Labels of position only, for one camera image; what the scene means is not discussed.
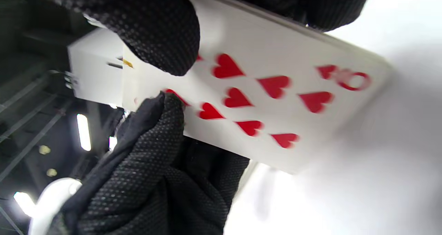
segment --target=gloved finger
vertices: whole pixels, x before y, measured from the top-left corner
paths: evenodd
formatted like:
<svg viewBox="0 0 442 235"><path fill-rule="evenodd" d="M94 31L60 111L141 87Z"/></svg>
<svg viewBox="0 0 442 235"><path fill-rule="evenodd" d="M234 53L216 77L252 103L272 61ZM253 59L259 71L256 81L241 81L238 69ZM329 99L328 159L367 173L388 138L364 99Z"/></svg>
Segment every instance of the gloved finger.
<svg viewBox="0 0 442 235"><path fill-rule="evenodd" d="M173 166L194 179L198 177L207 180L213 165L218 163L223 153L224 150L219 147L185 137Z"/></svg>
<svg viewBox="0 0 442 235"><path fill-rule="evenodd" d="M308 25L330 31L355 21L366 0L301 0L306 3Z"/></svg>
<svg viewBox="0 0 442 235"><path fill-rule="evenodd" d="M180 99L162 92L145 100L132 115L123 145L115 147L106 163L63 206L69 227L100 233L126 224L145 205L175 158L183 137ZM136 142L130 146L133 138Z"/></svg>
<svg viewBox="0 0 442 235"><path fill-rule="evenodd" d="M183 76L197 59L199 22L189 0L52 0L117 33L142 61Z"/></svg>
<svg viewBox="0 0 442 235"><path fill-rule="evenodd" d="M219 191L228 208L238 191L238 184L249 159L227 150L223 150L213 164L209 181Z"/></svg>

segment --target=textured black glove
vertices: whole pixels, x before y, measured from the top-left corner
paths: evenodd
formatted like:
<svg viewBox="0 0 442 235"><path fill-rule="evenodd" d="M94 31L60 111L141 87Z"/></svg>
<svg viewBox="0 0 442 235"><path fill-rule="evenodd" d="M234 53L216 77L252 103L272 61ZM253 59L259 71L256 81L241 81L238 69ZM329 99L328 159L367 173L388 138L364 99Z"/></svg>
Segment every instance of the textured black glove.
<svg viewBox="0 0 442 235"><path fill-rule="evenodd" d="M188 0L52 0L117 33L141 60L183 76L199 50L199 23ZM329 31L353 22L366 0L244 0Z"/></svg>
<svg viewBox="0 0 442 235"><path fill-rule="evenodd" d="M184 137L175 95L145 100L125 122L48 234L222 234L248 159Z"/></svg>

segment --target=fluorescent light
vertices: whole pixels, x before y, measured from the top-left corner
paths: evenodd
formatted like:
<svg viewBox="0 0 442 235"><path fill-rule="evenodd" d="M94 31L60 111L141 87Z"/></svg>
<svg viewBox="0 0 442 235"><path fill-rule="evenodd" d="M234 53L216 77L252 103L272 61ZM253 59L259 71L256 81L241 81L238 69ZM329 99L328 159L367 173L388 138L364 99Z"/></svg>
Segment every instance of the fluorescent light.
<svg viewBox="0 0 442 235"><path fill-rule="evenodd" d="M14 199L19 204L23 212L32 218L35 213L35 203L32 201L30 196L27 193L17 192L14 194Z"/></svg>
<svg viewBox="0 0 442 235"><path fill-rule="evenodd" d="M113 151L116 145L117 145L117 138L109 137L109 150Z"/></svg>
<svg viewBox="0 0 442 235"><path fill-rule="evenodd" d="M84 150L90 151L89 126L87 118L82 114L77 114L78 133L80 135L80 144Z"/></svg>

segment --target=playing card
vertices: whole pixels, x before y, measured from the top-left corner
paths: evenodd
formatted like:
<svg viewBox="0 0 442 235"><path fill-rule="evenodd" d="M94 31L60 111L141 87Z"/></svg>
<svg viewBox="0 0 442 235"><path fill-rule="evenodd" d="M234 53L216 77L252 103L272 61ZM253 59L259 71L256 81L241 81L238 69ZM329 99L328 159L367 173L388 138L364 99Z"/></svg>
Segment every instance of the playing card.
<svg viewBox="0 0 442 235"><path fill-rule="evenodd" d="M183 77L128 48L123 106L173 92L185 135L293 173L387 81L390 66L360 48L234 0L191 0L200 55Z"/></svg>

